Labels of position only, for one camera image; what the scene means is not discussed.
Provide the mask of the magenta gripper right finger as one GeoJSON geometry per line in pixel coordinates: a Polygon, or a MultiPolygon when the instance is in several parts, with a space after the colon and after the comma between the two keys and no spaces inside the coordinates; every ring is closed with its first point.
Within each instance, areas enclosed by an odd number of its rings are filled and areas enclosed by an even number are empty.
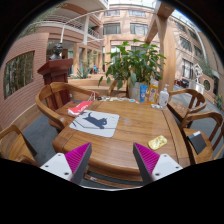
{"type": "Polygon", "coordinates": [[[147,185],[182,169],[168,154],[157,154],[138,143],[133,144],[135,156],[143,185],[147,185]]]}

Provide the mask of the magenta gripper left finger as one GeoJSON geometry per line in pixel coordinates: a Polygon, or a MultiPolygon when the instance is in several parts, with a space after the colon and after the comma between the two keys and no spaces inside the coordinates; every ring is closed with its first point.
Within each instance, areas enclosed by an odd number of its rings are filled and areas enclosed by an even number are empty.
{"type": "Polygon", "coordinates": [[[86,143],[66,154],[57,153],[41,169],[79,185],[91,153],[92,144],[86,143]]]}

